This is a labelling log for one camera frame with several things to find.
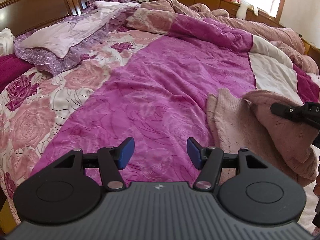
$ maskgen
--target silver pin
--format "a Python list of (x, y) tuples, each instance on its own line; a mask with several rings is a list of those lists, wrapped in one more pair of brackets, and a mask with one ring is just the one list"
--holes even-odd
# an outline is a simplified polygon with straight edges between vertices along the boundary
[(209, 189), (212, 187), (212, 184), (208, 181), (198, 181), (196, 187), (200, 189)]
[(123, 187), (123, 183), (118, 180), (113, 180), (113, 181), (110, 181), (107, 186), (108, 188), (111, 188), (111, 189), (120, 189)]

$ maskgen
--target comforter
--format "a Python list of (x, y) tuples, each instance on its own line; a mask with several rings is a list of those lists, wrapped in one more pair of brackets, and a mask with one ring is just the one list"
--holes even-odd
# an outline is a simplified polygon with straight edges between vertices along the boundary
[[(237, 98), (264, 89), (299, 104), (319, 99), (319, 86), (263, 38), (212, 18), (137, 8), (78, 67), (54, 77), (32, 68), (1, 93), (2, 189), (12, 199), (71, 149), (96, 152), (128, 136), (135, 152), (120, 172), (126, 183), (193, 183), (186, 141), (214, 145), (206, 99), (219, 88)], [(96, 169), (86, 174), (101, 183)]]

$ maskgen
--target ribbed surface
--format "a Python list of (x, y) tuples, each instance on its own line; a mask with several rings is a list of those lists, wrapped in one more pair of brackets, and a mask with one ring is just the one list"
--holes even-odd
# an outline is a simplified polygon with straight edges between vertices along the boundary
[(310, 240), (295, 223), (259, 228), (229, 217), (187, 183), (132, 183), (109, 193), (87, 217), (59, 227), (22, 223), (8, 240)]

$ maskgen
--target folded pink cloth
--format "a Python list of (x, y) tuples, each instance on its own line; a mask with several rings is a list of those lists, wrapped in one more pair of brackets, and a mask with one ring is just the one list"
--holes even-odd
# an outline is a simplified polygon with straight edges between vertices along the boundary
[[(235, 98), (228, 89), (209, 95), (207, 120), (217, 147), (237, 153), (242, 146), (271, 163), (301, 186), (316, 179), (316, 157), (310, 145), (319, 130), (273, 115), (273, 103), (298, 106), (290, 99), (265, 90), (254, 90)], [(224, 169), (221, 183), (234, 176)]]

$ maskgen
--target crumpled pink blanket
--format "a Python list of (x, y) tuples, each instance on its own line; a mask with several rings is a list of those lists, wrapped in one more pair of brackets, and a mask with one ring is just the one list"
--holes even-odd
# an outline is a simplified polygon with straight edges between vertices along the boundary
[[(276, 102), (298, 106), (266, 90), (253, 90), (243, 98), (235, 98), (225, 88), (219, 90), (217, 97), (210, 94), (207, 121), (215, 145), (228, 153), (248, 147), (305, 187), (316, 179), (317, 160), (310, 145), (319, 130), (272, 114), (270, 106)], [(234, 170), (225, 169), (220, 182), (234, 175)]]
[(141, 8), (163, 10), (191, 16), (193, 18), (212, 18), (235, 29), (245, 30), (260, 36), (282, 50), (300, 69), (314, 74), (319, 74), (316, 62), (309, 56), (303, 55), (305, 47), (301, 38), (290, 28), (275, 28), (264, 23), (229, 18), (229, 13), (224, 9), (210, 11), (204, 4), (194, 4), (189, 7), (177, 0), (159, 0), (143, 2)]

